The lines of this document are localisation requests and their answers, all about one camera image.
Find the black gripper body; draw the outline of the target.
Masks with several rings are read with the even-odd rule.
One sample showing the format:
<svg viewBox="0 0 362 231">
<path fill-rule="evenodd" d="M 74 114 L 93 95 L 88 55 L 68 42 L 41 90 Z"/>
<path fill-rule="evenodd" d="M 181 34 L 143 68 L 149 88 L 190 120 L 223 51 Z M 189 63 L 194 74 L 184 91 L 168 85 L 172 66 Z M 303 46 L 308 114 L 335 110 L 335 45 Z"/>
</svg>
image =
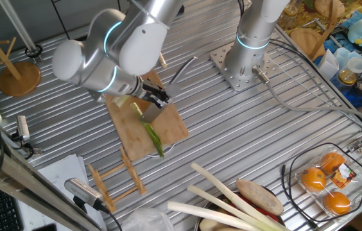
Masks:
<svg viewBox="0 0 362 231">
<path fill-rule="evenodd" d="M 150 81 L 150 79 L 147 80 L 143 80 L 142 81 L 142 85 L 141 85 L 141 89 L 142 89 L 142 94 L 141 94 L 141 99 L 145 100 L 145 101 L 149 101 L 151 102 L 150 96 L 153 95 L 153 82 Z"/>
</svg>

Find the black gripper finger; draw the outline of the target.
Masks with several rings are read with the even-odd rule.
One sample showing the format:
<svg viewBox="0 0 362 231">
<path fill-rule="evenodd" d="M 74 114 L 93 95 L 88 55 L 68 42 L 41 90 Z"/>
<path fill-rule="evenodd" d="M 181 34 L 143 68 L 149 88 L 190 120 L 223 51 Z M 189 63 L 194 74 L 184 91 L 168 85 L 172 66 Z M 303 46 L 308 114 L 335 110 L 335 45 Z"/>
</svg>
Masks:
<svg viewBox="0 0 362 231">
<path fill-rule="evenodd" d="M 150 96 L 151 102 L 159 109 L 164 108 L 169 103 L 167 96 Z"/>
<path fill-rule="evenodd" d="M 156 83 L 153 84 L 153 95 L 156 100 L 170 100 L 166 90 Z"/>
</svg>

